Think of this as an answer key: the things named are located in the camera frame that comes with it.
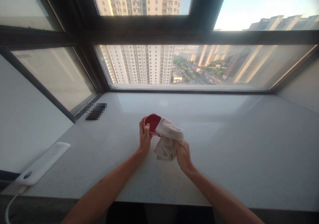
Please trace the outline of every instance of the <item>hand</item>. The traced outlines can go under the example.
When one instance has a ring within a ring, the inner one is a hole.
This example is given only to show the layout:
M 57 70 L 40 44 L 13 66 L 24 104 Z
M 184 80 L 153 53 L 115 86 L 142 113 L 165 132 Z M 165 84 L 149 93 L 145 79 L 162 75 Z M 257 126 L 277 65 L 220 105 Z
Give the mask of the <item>hand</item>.
M 178 141 L 175 140 L 175 144 L 177 146 L 176 156 L 180 169 L 186 175 L 196 170 L 190 159 L 189 143 L 185 140 L 184 144 L 181 145 Z
M 150 124 L 146 124 L 145 128 L 143 128 L 143 122 L 144 118 L 140 121 L 140 147 L 139 150 L 143 153 L 148 153 L 151 146 L 151 139 L 152 136 L 150 136 Z

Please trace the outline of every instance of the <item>speckled countertop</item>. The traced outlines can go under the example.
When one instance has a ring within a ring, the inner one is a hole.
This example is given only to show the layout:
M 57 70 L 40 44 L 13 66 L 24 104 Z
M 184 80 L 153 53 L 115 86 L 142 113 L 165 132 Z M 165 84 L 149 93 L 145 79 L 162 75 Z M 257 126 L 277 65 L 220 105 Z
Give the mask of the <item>speckled countertop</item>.
M 23 195 L 81 198 L 138 148 L 138 123 L 154 112 L 184 129 L 197 168 L 246 206 L 319 211 L 318 114 L 270 95 L 108 93 L 98 102 L 107 103 L 100 120 L 82 116 L 58 140 L 71 147 Z M 152 151 L 117 201 L 209 205 L 176 160 Z

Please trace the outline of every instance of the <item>cable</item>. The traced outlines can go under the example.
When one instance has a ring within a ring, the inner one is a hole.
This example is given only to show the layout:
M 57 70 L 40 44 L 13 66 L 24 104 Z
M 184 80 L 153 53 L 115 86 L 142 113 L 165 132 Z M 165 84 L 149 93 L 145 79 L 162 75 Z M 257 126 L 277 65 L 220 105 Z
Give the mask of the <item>cable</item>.
M 11 199 L 11 201 L 9 202 L 9 204 L 8 204 L 8 206 L 7 206 L 7 208 L 6 208 L 6 216 L 5 216 L 5 217 L 6 217 L 6 223 L 7 223 L 7 224 L 10 224 L 10 221 L 9 221 L 9 208 L 10 208 L 10 205 L 12 204 L 13 200 L 16 199 L 16 197 L 17 197 L 19 194 L 23 193 L 24 190 L 25 190 L 27 187 L 28 187 L 28 186 L 22 185 L 22 186 L 19 188 L 17 194 L 16 194 L 16 195 Z

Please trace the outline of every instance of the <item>black window frame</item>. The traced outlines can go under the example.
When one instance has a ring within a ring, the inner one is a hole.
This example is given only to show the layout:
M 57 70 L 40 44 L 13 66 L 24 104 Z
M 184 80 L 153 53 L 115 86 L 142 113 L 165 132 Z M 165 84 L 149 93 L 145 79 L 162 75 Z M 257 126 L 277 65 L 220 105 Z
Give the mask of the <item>black window frame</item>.
M 86 110 L 72 115 L 11 53 L 12 50 L 72 46 L 98 95 L 106 92 L 187 94 L 277 94 L 294 77 L 319 58 L 319 46 L 312 49 L 269 91 L 232 90 L 113 90 L 97 56 L 95 45 L 317 45 L 319 30 L 305 31 L 213 31 L 224 0 L 192 0 L 189 15 L 100 16 L 95 0 L 42 0 L 56 15 L 63 31 L 0 26 L 0 54 L 36 88 L 75 122 Z

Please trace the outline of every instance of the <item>towel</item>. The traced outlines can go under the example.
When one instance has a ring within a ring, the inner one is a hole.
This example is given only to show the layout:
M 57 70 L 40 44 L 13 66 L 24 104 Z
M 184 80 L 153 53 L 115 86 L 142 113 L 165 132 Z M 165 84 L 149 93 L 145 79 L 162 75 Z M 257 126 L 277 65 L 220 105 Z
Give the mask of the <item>towel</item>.
M 160 134 L 160 140 L 154 149 L 157 160 L 172 161 L 176 157 L 177 146 L 175 140 L 181 145 L 184 144 L 183 130 L 176 127 L 166 118 L 161 118 L 155 132 Z

